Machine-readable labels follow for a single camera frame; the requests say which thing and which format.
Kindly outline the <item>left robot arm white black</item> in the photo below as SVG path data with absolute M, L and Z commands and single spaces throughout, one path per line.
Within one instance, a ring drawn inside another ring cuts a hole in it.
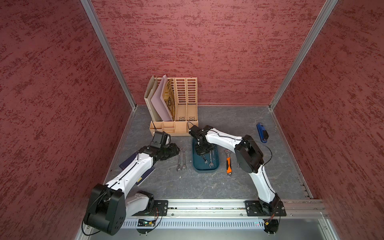
M 180 152 L 165 132 L 155 132 L 151 143 L 137 151 L 136 157 L 114 179 L 97 184 L 91 192 L 82 225 L 90 226 L 111 236 L 122 227 L 127 215 L 148 211 L 152 203 L 150 194 L 128 193 L 156 162 L 170 159 Z

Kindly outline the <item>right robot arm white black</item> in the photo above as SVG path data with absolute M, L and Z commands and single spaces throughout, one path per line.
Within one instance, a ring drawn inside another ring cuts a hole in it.
M 248 173 L 257 189 L 259 203 L 265 215 L 272 215 L 280 198 L 273 189 L 265 172 L 264 154 L 249 135 L 243 137 L 223 133 L 211 126 L 199 128 L 193 125 L 189 134 L 196 140 L 196 153 L 207 154 L 216 145 L 236 155 L 240 168 Z

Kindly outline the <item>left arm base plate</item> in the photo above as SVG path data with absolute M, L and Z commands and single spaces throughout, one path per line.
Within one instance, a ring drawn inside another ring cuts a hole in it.
M 138 216 L 166 216 L 168 213 L 168 200 L 154 200 L 153 204 L 147 207 L 146 210 L 138 213 Z

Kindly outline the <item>teal plastic storage tray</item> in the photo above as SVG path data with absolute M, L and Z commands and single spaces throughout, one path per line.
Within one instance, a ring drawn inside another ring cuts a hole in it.
M 197 141 L 193 139 L 193 168 L 198 173 L 212 173 L 220 166 L 220 158 L 217 147 L 215 146 L 209 153 L 200 156 L 196 152 Z

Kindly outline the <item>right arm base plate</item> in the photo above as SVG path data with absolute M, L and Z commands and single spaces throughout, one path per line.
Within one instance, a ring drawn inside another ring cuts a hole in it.
M 244 201 L 248 217 L 286 217 L 287 213 L 281 200 L 267 204 L 263 201 Z

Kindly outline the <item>orange handled adjustable wrench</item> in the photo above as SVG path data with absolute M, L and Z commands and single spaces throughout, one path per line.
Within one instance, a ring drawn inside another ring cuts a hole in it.
M 227 175 L 230 177 L 232 175 L 232 159 L 231 159 L 231 151 L 230 150 L 225 150 L 225 153 L 226 153 L 226 156 L 227 156 L 227 159 L 226 159 L 226 163 L 227 163 Z

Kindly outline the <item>silver end wrench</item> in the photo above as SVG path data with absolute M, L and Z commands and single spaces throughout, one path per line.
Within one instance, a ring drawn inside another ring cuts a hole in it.
M 178 165 L 177 165 L 176 170 L 177 170 L 177 172 L 180 172 L 182 170 L 182 166 L 181 166 L 181 153 L 178 154 Z
M 187 165 L 186 165 L 186 149 L 182 148 L 182 153 L 183 153 L 183 165 L 182 165 L 182 170 L 186 171 L 187 170 Z

